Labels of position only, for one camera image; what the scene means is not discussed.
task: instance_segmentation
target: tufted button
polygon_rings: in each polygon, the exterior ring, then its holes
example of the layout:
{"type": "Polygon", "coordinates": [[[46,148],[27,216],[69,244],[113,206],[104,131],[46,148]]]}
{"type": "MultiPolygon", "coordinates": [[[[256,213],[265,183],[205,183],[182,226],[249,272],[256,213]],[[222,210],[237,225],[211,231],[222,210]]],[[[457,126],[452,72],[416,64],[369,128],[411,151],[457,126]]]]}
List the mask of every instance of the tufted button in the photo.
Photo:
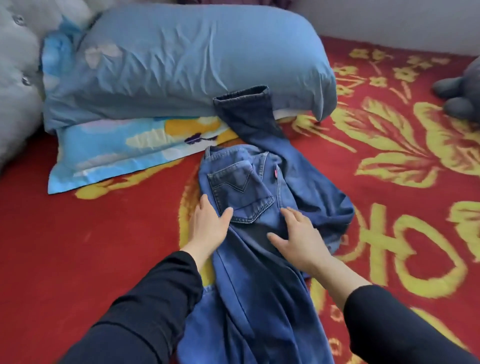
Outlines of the tufted button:
{"type": "Polygon", "coordinates": [[[32,83],[30,82],[30,79],[27,76],[22,77],[22,84],[24,84],[25,86],[31,86],[32,85],[32,83]]]}
{"type": "Polygon", "coordinates": [[[12,19],[15,22],[15,24],[19,26],[25,26],[25,19],[21,15],[14,14],[12,15],[12,19]]]}

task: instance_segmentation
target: black sleeve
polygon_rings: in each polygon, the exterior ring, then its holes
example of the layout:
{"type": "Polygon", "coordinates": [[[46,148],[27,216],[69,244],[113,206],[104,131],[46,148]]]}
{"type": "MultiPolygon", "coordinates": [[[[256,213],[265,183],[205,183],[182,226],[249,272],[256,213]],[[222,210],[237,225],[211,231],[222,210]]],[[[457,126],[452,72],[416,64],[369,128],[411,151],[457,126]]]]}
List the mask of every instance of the black sleeve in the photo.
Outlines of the black sleeve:
{"type": "Polygon", "coordinates": [[[479,364],[379,286],[357,288],[347,298],[350,347],[368,364],[479,364]]]}
{"type": "Polygon", "coordinates": [[[169,255],[116,299],[59,364],[168,363],[202,292],[193,258],[169,255]]]}

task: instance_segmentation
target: hand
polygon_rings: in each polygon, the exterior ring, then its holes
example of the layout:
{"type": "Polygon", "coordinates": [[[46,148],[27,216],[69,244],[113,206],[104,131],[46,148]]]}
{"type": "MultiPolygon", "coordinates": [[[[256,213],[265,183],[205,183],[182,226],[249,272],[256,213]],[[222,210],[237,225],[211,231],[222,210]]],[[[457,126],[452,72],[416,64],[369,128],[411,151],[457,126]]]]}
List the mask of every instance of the hand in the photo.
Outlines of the hand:
{"type": "Polygon", "coordinates": [[[331,259],[324,240],[312,222],[290,207],[280,209],[288,228],[288,240],[269,232],[268,240],[294,267],[315,276],[323,262],[331,259]]]}
{"type": "Polygon", "coordinates": [[[208,200],[207,195],[200,202],[190,218],[188,243],[181,249],[189,253],[200,270],[216,248],[225,240],[233,209],[228,207],[221,217],[208,200]]]}

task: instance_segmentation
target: purple cloth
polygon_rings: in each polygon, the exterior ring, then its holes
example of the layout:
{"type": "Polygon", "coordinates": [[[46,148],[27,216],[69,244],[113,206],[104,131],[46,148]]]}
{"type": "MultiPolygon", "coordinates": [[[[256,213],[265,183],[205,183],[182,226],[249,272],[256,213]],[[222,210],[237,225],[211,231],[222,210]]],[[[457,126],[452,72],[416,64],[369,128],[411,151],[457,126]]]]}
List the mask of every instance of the purple cloth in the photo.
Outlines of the purple cloth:
{"type": "Polygon", "coordinates": [[[178,0],[179,4],[270,5],[287,9],[294,0],[178,0]]]}

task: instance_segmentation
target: denim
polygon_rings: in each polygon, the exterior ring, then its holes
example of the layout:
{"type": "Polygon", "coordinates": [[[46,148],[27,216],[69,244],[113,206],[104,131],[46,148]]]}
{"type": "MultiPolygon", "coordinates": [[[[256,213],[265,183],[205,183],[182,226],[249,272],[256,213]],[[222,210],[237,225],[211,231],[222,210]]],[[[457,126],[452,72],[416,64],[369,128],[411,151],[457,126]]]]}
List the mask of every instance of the denim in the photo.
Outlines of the denim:
{"type": "Polygon", "coordinates": [[[212,255],[216,274],[188,316],[181,364],[333,364],[302,273],[266,237],[288,237],[281,207],[308,216],[330,252],[354,210],[349,198],[283,135],[266,86],[214,99],[219,117],[250,145],[209,147],[199,169],[217,213],[231,206],[227,237],[212,255]]]}

